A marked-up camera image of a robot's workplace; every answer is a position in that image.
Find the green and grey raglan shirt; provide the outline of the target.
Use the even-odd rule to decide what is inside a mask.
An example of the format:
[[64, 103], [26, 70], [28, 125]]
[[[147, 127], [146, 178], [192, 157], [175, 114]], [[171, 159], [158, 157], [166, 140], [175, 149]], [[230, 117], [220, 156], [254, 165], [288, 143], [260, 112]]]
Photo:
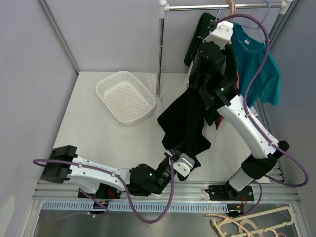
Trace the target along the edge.
[[[184, 64], [189, 67], [190, 70], [192, 69], [192, 61], [197, 53], [198, 47], [202, 43], [205, 36], [209, 34], [208, 27], [212, 20], [215, 20], [215, 16], [205, 12], [201, 15], [197, 23], [184, 58]], [[239, 87], [239, 77], [237, 75], [237, 60], [231, 42], [225, 45], [222, 52], [226, 57], [226, 62], [224, 62], [222, 68], [220, 69], [219, 75], [230, 79], [236, 87]], [[204, 118], [209, 126], [215, 125], [216, 130], [219, 130], [220, 124], [224, 120], [224, 117], [212, 108], [206, 109], [204, 113]]]

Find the black t shirt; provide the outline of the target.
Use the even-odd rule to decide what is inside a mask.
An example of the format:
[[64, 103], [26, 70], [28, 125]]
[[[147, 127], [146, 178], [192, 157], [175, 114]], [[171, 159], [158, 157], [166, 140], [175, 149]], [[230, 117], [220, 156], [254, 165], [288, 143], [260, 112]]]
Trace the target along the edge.
[[211, 147], [211, 142], [202, 134], [204, 107], [205, 102], [187, 79], [184, 92], [157, 119], [165, 132], [163, 146], [187, 154], [194, 161], [191, 171], [201, 167], [197, 155]]

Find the pink t shirt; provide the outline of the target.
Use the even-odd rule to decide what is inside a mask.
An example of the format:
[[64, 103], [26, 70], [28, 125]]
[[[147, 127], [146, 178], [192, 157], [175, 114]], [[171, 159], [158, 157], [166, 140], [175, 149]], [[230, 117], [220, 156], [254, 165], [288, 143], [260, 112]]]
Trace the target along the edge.
[[[237, 81], [235, 83], [235, 86], [237, 87], [238, 90], [240, 90], [240, 76], [239, 73], [237, 72]], [[216, 119], [215, 119], [215, 129], [219, 130], [221, 123], [223, 122], [224, 119], [228, 119], [230, 120], [231, 117], [231, 111], [230, 110], [222, 110], [222, 112], [224, 112], [224, 114], [219, 114]]]

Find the beige wooden hanger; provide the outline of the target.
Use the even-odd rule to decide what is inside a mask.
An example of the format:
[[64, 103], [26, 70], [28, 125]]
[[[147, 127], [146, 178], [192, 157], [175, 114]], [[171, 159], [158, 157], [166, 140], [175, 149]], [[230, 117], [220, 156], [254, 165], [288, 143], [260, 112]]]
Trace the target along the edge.
[[236, 13], [236, 4], [234, 0], [225, 0], [225, 4], [229, 6], [229, 14], [225, 15], [225, 17], [234, 15]]

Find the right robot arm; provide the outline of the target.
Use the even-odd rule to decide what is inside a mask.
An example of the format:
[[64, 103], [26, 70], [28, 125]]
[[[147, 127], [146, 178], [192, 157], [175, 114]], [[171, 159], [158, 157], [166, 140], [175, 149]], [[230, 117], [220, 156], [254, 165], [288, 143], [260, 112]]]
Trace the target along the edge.
[[289, 149], [286, 141], [270, 135], [250, 111], [244, 97], [235, 86], [235, 80], [222, 73], [231, 65], [225, 52], [229, 45], [233, 24], [229, 21], [211, 21], [211, 32], [200, 38], [188, 72], [189, 89], [205, 107], [215, 109], [227, 120], [249, 147], [251, 154], [223, 185], [219, 200], [234, 200], [242, 195], [254, 180], [267, 175]]

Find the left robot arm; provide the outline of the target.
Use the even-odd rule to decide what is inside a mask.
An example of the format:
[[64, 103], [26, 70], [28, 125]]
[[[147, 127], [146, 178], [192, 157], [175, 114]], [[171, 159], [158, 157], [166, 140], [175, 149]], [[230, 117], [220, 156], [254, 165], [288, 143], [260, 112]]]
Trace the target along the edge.
[[57, 184], [69, 181], [96, 199], [105, 195], [106, 185], [134, 196], [160, 195], [171, 181], [169, 161], [179, 158], [178, 152], [167, 150], [165, 159], [157, 169], [146, 164], [128, 169], [92, 162], [77, 154], [76, 150], [71, 145], [54, 148], [40, 178]]

